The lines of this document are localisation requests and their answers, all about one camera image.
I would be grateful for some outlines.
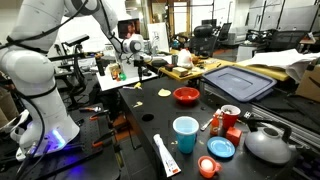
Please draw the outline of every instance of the red mug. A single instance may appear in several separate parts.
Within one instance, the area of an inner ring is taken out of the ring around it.
[[[223,129],[229,129],[229,127],[233,127],[236,123],[241,110],[232,105],[224,105],[221,107],[222,113],[222,127]]]
[[[201,163],[205,159],[211,161],[213,165],[213,169],[211,171],[205,170],[201,167]],[[212,178],[217,171],[222,170],[221,165],[217,163],[214,159],[212,159],[210,156],[201,156],[198,160],[198,167],[199,167],[200,174],[205,178]]]

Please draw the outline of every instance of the kettle handle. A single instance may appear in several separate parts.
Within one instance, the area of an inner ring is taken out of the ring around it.
[[[264,119],[247,119],[247,124],[249,126],[249,129],[251,132],[254,131],[258,131],[257,129],[257,122],[262,122],[262,123],[268,123],[268,124],[272,124],[278,128],[282,128],[284,129],[283,135],[282,135],[282,140],[287,143],[289,141],[290,135],[291,135],[291,127],[283,124],[281,122],[277,122],[277,121],[271,121],[271,120],[264,120]]]

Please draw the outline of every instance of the red container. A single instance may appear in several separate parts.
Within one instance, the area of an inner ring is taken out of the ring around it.
[[[182,87],[176,89],[173,96],[182,104],[192,104],[199,98],[200,92],[195,88]]]
[[[240,142],[242,131],[234,128],[234,127],[229,127],[227,131],[226,138],[232,142],[234,146],[238,146]]]

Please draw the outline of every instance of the paper plate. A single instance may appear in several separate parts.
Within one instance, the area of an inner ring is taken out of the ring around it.
[[[218,157],[228,158],[234,155],[235,148],[233,144],[226,138],[213,137],[207,142],[209,150]]]

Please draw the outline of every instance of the table surface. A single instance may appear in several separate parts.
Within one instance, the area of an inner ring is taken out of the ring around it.
[[[248,152],[243,144],[249,129],[240,123],[237,123],[235,126],[242,130],[243,134],[240,145],[236,148],[236,153],[233,158],[219,159],[208,151],[207,141],[210,138],[209,128],[204,132],[198,131],[197,141],[191,154],[182,154],[177,149],[177,144],[175,143],[175,132],[172,128],[173,121],[180,116],[191,116],[199,122],[201,127],[204,122],[212,117],[216,109],[208,107],[200,100],[197,100],[194,106],[182,106],[176,102],[172,95],[165,98],[159,97],[157,93],[161,88],[173,92],[176,88],[182,86],[182,84],[172,79],[161,78],[146,82],[143,86],[143,91],[120,89],[119,92],[131,111],[132,115],[130,115],[130,117],[133,117],[133,119],[128,118],[130,123],[138,125],[137,134],[139,139],[140,137],[146,137],[147,139],[146,141],[140,139],[145,151],[152,148],[158,157],[158,148],[153,141],[153,136],[160,134],[165,146],[182,170],[182,172],[175,175],[173,179],[203,179],[199,174],[197,165],[198,159],[201,156],[212,156],[216,161],[221,163],[223,170],[219,172],[214,179],[273,179],[285,169],[272,167],[258,160]],[[137,101],[143,102],[143,105],[133,108],[133,105],[136,104]],[[144,114],[153,114],[154,119],[148,122],[143,121],[142,116]]]
[[[300,44],[308,44],[308,45],[312,45],[312,44],[315,44],[316,41],[313,41],[312,39],[302,39],[300,41]]]
[[[107,91],[110,89],[114,88],[119,88],[122,86],[130,85],[133,83],[139,82],[139,77],[138,77],[138,68],[133,66],[133,62],[131,64],[127,64],[126,62],[122,63],[122,68],[127,76],[127,79],[124,81],[116,81],[113,80],[111,77],[111,73],[108,69],[108,67],[105,70],[105,75],[100,76],[99,73],[97,73],[97,78],[99,81],[99,84],[101,86],[102,91]],[[152,71],[149,71],[151,73],[151,76],[142,76],[142,80],[148,80],[152,78],[156,78],[158,75],[153,73]]]
[[[179,54],[179,51],[178,50],[171,50],[170,53]],[[204,65],[204,67],[205,67],[204,72],[216,69],[218,67],[233,66],[234,65],[234,66],[238,66],[241,68],[249,69],[249,70],[267,75],[269,77],[272,77],[272,78],[274,78],[276,80],[280,80],[280,81],[285,81],[290,78],[290,76],[288,76],[287,73],[282,69],[274,69],[274,68],[270,68],[270,67],[266,67],[266,66],[244,66],[244,65],[242,65],[241,62],[235,63],[235,62],[230,62],[230,61],[220,60],[220,59],[215,59],[215,58],[208,58],[206,60],[214,60],[215,63],[205,64]],[[191,72],[190,71],[190,73],[192,73],[191,75],[186,76],[186,77],[179,77],[178,75],[174,74],[173,72],[167,71],[164,67],[159,68],[159,70],[162,73],[164,73],[164,74],[168,75],[169,77],[171,77],[177,81],[180,81],[180,82],[190,80],[190,79],[199,78],[204,73],[204,72]]]

